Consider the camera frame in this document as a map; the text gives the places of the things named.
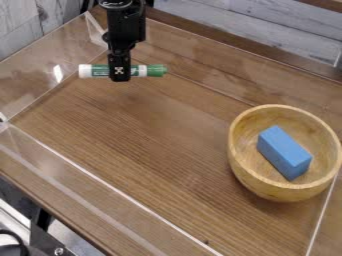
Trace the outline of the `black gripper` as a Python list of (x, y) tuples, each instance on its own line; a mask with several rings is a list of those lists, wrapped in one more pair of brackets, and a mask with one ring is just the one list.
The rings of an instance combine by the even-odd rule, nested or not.
[(131, 49), (146, 40), (146, 0), (99, 0), (107, 12), (110, 78), (131, 79)]

